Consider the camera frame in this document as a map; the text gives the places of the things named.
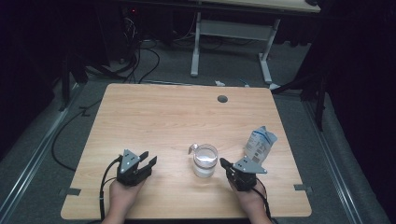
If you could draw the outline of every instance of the human hand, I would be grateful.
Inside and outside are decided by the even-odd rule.
[[[145,181],[143,180],[138,185],[129,187],[114,180],[110,185],[110,207],[102,223],[124,223],[124,219],[134,205],[137,194],[142,189]]]
[[[231,188],[238,198],[239,204],[242,210],[247,214],[250,222],[252,224],[271,224],[270,218],[266,215],[266,208],[262,197],[255,191],[238,191],[233,183],[229,180]],[[259,193],[265,198],[267,197],[264,186],[258,181],[256,186],[254,186]]]

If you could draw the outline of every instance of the wire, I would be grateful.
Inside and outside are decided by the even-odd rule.
[[[265,195],[267,195],[267,190],[265,189],[264,184],[260,181],[259,178],[256,178],[261,184],[262,187],[264,188],[264,193]],[[264,202],[265,205],[265,213],[267,214],[268,218],[271,219],[271,211],[270,211],[270,205],[268,204],[267,198],[264,197],[264,195],[262,195],[258,190],[256,190],[255,188],[252,188],[252,190],[254,192],[256,192],[257,194],[259,194],[259,196],[262,198],[262,201]]]
[[[224,37],[223,39],[224,39],[223,41],[225,43],[227,43],[227,44],[233,44],[233,45],[238,45],[238,46],[245,46],[245,45],[249,45],[249,44],[253,44],[253,43],[259,42],[259,40],[254,40],[254,39],[248,39],[248,40],[244,39],[246,42],[239,43],[239,42],[235,41],[235,38],[225,38]]]
[[[113,180],[113,179],[116,179],[116,177],[109,178],[109,179],[105,182],[105,184],[106,184],[108,181]]]
[[[191,39],[191,38],[193,38],[193,37],[195,37],[195,35],[186,37],[186,38],[184,38],[184,39],[179,39],[178,41],[174,41],[174,44],[176,44],[176,45],[178,45],[178,46],[181,46],[181,47],[188,47],[188,46],[194,45],[194,43],[195,43],[194,40],[189,41],[187,44],[180,44],[180,43],[178,43],[178,42],[181,42],[181,41],[189,40],[189,39]]]
[[[132,69],[131,73],[124,79],[123,83],[128,81],[128,78],[130,79],[129,83],[131,83],[132,78],[134,79],[134,70],[136,70],[137,66],[140,64],[140,50],[141,50],[141,46],[142,46],[142,42],[139,42],[139,46],[137,48],[137,62],[136,62],[136,65]]]
[[[51,145],[51,155],[52,155],[52,158],[53,158],[59,165],[61,165],[63,168],[65,168],[65,169],[67,169],[67,170],[70,170],[70,171],[72,171],[72,172],[75,172],[75,171],[76,171],[75,168],[72,168],[72,167],[70,167],[70,166],[68,166],[68,165],[63,164],[63,163],[62,163],[61,161],[59,161],[58,158],[56,157],[56,154],[55,154],[55,143],[56,143],[56,141],[58,140],[59,135],[61,134],[61,132],[64,130],[64,128],[65,128],[71,121],[73,121],[76,117],[78,117],[79,115],[83,114],[85,111],[87,111],[88,109],[90,109],[90,108],[93,107],[94,105],[97,105],[97,104],[98,104],[99,102],[101,102],[101,101],[102,101],[102,99],[100,99],[99,101],[96,101],[95,103],[93,103],[92,105],[90,105],[90,106],[88,106],[88,107],[85,107],[81,112],[77,113],[73,118],[71,118],[69,121],[67,121],[67,122],[62,126],[62,128],[56,133],[55,138],[53,139],[52,145]]]
[[[204,35],[206,38],[202,38],[203,40],[206,40],[208,44],[212,44],[216,41],[210,41],[210,40],[218,40],[219,43],[217,46],[215,46],[214,48],[205,48],[201,43],[200,43],[200,48],[201,49],[218,49],[223,45],[223,38],[218,37],[218,36],[208,36],[208,35]]]
[[[188,31],[184,36],[182,36],[181,38],[174,39],[174,42],[176,42],[176,41],[178,41],[178,40],[189,39],[189,38],[195,36],[195,35],[190,35],[190,36],[188,36],[188,35],[191,33],[192,27],[194,27],[196,17],[197,17],[197,13],[195,12],[195,13],[194,13],[194,17],[192,18],[192,22],[191,22],[191,26],[190,26],[189,31]]]
[[[106,176],[107,176],[107,173],[108,173],[108,171],[110,170],[110,168],[111,168],[116,162],[119,162],[119,161],[121,161],[121,160],[122,160],[122,156],[119,155],[113,162],[111,162],[111,163],[107,166],[107,168],[106,168],[106,170],[105,170],[105,173],[103,174],[102,183],[101,183],[100,191],[99,191],[99,208],[100,208],[100,217],[101,217],[101,220],[102,220],[102,221],[105,219],[105,199],[104,199],[105,192],[103,191],[103,188],[104,188],[105,184],[106,184],[107,181],[108,181],[108,180],[107,180],[107,181],[105,182]]]
[[[245,83],[245,85],[248,85],[248,83],[244,79],[242,79],[242,78],[238,78],[238,79],[239,79],[239,81]]]
[[[274,219],[273,217],[271,218],[271,222],[272,222],[272,223],[275,223],[275,224],[279,224],[279,223],[277,222],[277,220]]]
[[[126,57],[129,57],[129,55],[131,54],[131,51],[134,50],[134,39],[135,39],[135,35],[137,34],[137,32],[136,32],[137,29],[136,29],[136,26],[134,25],[134,22],[131,19],[129,19],[129,18],[124,18],[124,19],[129,22],[129,27],[127,28],[126,33],[125,32],[123,33],[125,35],[126,43],[127,43]],[[131,27],[133,27],[134,29],[132,30],[132,32],[133,32],[132,37],[129,38],[128,34],[130,33]],[[109,69],[104,68],[102,65],[99,65],[99,64],[95,65],[94,68],[96,68],[97,70],[101,70],[101,71],[96,72],[96,71],[89,69],[88,67],[85,67],[85,71],[89,74],[96,75],[96,76],[107,76],[107,77],[113,77],[113,78],[117,78],[117,79],[120,79],[120,78],[123,79],[123,77],[120,76],[120,73],[126,72],[130,68],[133,68],[135,61],[136,61],[136,59],[135,59],[135,55],[133,52],[129,63],[116,71],[110,71]]]
[[[160,55],[158,55],[158,53],[155,52],[155,51],[152,50],[152,49],[146,49],[146,50],[153,52],[153,53],[157,56],[158,61],[157,61],[157,63],[155,64],[155,66],[154,66],[151,70],[149,70],[145,75],[143,75],[143,76],[139,79],[138,84],[140,84],[140,83],[142,82],[142,80],[143,80],[146,76],[148,76],[152,71],[154,71],[154,69],[156,69],[156,68],[158,67],[158,65],[160,64]]]

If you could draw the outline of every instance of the metal frame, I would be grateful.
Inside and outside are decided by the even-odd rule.
[[[309,119],[312,123],[315,132],[317,133],[318,140],[321,143],[323,158],[326,163],[326,166],[329,169],[329,174],[332,178],[332,182],[334,183],[334,187],[340,197],[340,202],[344,206],[344,210],[346,211],[346,216],[349,219],[350,223],[363,223],[361,219],[361,214],[359,213],[359,209],[355,204],[355,201],[352,197],[352,194],[347,186],[347,182],[343,177],[343,174],[338,167],[338,163],[332,154],[332,151],[329,147],[329,144],[324,136],[323,132],[316,125],[316,116],[315,109],[309,102],[303,102],[304,109],[309,116]]]
[[[71,101],[68,106],[73,104],[78,95],[82,92],[83,87],[76,84],[72,90]],[[60,112],[58,118],[54,121],[52,126],[47,131],[46,135],[41,140],[39,146],[35,149],[31,159],[26,164],[25,168],[21,172],[17,182],[12,188],[11,192],[8,194],[7,198],[4,200],[3,204],[0,207],[0,223],[8,223],[11,218],[15,208],[17,207],[19,201],[21,200],[24,192],[29,187],[30,182],[35,177],[35,173],[41,165],[41,162],[45,159],[48,152],[50,151],[50,143],[53,141],[58,128],[60,127],[62,121],[66,117],[68,113],[68,108],[64,108],[63,111]]]
[[[271,46],[273,45],[279,24],[280,19],[275,19],[275,22],[272,26],[252,25],[245,23],[242,24],[227,21],[202,20],[201,12],[197,12],[197,20],[195,26],[195,45],[194,51],[192,53],[191,62],[191,76],[198,77],[200,57],[199,43],[201,35],[219,35],[234,38],[246,38],[266,41],[267,43],[265,48],[262,50],[261,53],[259,53],[259,60],[262,67],[262,75],[264,77],[264,81],[267,84],[271,84],[272,78],[268,69],[267,58]]]

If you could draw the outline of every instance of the wooden table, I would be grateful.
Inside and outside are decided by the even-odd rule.
[[[227,96],[228,102],[220,103],[219,95]],[[125,148],[137,155],[149,151],[139,167],[158,156],[128,218],[245,217],[225,170],[218,163],[211,177],[196,176],[188,149],[193,143],[210,144],[220,157],[236,162],[244,155],[250,133],[262,125],[278,138],[263,163],[268,174],[258,175],[267,187],[272,215],[309,216],[305,191],[293,186],[302,180],[268,89],[110,84],[71,184],[81,192],[66,196],[62,217],[100,217],[103,173]],[[116,167],[107,178],[116,175]]]

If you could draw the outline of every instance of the clear glass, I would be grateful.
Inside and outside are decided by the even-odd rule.
[[[218,162],[218,151],[215,147],[204,145],[192,145],[190,152],[194,151],[193,155],[193,171],[199,177],[210,177],[215,173],[215,166]]]

